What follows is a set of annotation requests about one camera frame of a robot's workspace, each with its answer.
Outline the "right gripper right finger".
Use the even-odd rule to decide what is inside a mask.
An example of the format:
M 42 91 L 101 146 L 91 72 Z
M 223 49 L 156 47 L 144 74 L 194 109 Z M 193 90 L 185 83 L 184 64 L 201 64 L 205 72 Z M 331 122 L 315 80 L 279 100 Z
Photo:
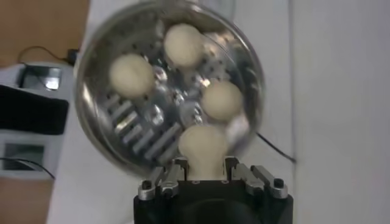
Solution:
M 256 191 L 268 191 L 273 198 L 286 199 L 288 187 L 284 180 L 274 177 L 263 166 L 250 166 L 240 163 L 234 156 L 225 157 L 226 177 L 228 180 L 242 180 L 246 184 L 246 191 L 255 195 Z

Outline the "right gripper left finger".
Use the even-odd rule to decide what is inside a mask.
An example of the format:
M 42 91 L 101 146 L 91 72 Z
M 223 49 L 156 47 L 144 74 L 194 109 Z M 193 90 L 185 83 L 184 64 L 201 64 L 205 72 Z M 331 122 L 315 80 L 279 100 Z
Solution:
M 151 175 L 143 180 L 138 187 L 138 198 L 140 200 L 152 200 L 157 193 L 168 197 L 178 194 L 179 181 L 185 181 L 188 171 L 186 158 L 179 157 L 172 161 L 169 167 L 156 167 Z

